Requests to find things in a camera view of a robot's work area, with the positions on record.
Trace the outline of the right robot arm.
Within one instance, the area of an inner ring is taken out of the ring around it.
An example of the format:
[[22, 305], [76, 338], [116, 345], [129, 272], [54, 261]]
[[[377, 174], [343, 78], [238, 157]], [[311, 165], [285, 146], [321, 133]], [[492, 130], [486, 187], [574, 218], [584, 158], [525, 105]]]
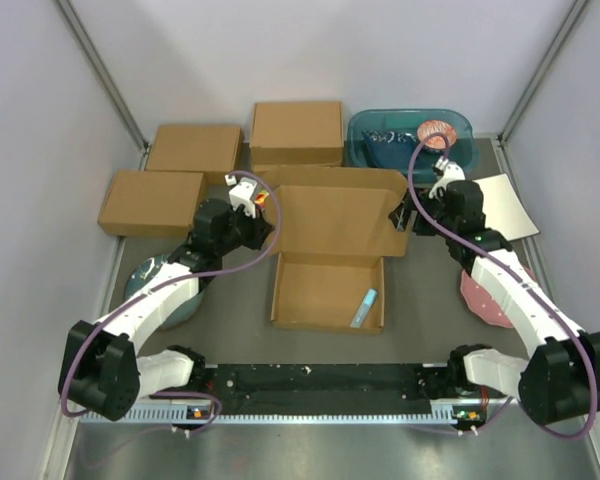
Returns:
[[484, 195], [469, 180], [408, 191], [390, 215], [415, 220], [417, 235], [444, 237], [450, 256], [499, 307], [521, 338], [524, 359], [486, 345], [459, 347], [446, 380], [467, 396], [480, 386], [513, 397], [537, 425], [600, 412], [600, 332], [588, 333], [555, 306], [510, 242], [486, 224]]

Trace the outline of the brown cardboard box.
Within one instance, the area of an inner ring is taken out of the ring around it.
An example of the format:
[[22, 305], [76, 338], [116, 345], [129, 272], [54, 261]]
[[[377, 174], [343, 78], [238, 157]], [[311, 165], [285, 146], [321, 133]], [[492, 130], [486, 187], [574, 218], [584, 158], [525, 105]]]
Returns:
[[[271, 322], [279, 328], [378, 334], [384, 327], [385, 260], [406, 253], [408, 233], [388, 215], [407, 192], [396, 170], [283, 167], [264, 213], [279, 221]], [[360, 329], [350, 323], [369, 289], [378, 292]]]

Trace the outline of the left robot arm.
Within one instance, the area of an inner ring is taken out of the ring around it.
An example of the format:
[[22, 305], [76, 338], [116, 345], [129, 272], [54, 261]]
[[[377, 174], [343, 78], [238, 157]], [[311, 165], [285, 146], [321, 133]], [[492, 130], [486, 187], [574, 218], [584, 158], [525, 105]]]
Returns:
[[200, 394], [207, 382], [200, 356], [179, 346], [152, 356], [140, 351], [180, 307], [228, 274], [226, 255], [248, 248], [265, 257], [280, 224], [269, 223], [261, 207], [204, 201], [186, 240], [144, 287], [95, 322], [80, 320], [69, 330], [58, 384], [62, 413], [117, 421], [145, 397]]

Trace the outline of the light blue tube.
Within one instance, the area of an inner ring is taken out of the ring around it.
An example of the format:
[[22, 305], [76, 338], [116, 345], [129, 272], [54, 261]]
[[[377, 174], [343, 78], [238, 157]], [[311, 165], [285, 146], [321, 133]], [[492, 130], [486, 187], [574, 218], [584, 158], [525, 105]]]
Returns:
[[364, 325], [369, 312], [375, 303], [377, 295], [378, 292], [375, 289], [369, 289], [367, 291], [350, 323], [351, 328], [360, 329]]

